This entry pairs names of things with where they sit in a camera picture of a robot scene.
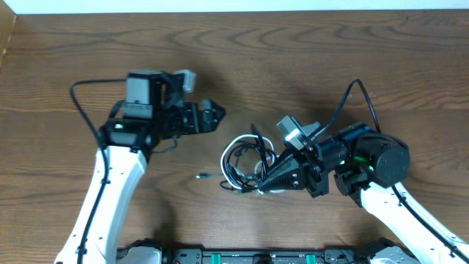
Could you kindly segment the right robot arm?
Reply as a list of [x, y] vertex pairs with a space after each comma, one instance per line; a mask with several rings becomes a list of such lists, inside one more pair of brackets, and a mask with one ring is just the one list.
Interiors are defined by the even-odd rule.
[[285, 117], [277, 124], [285, 151], [258, 183], [262, 192], [307, 190], [311, 197], [337, 189], [375, 216], [420, 263], [467, 263], [468, 243], [426, 210], [403, 186], [410, 168], [409, 147], [400, 139], [359, 122], [318, 140], [318, 122], [302, 126]]

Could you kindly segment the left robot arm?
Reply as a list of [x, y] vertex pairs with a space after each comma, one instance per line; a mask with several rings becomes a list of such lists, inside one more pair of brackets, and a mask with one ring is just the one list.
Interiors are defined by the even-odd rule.
[[56, 263], [164, 263], [163, 250], [149, 241], [119, 249], [130, 201], [160, 141], [216, 130], [226, 111], [213, 100], [185, 101], [193, 91], [191, 70], [135, 70], [124, 78], [125, 99], [92, 133], [95, 168], [77, 221]]

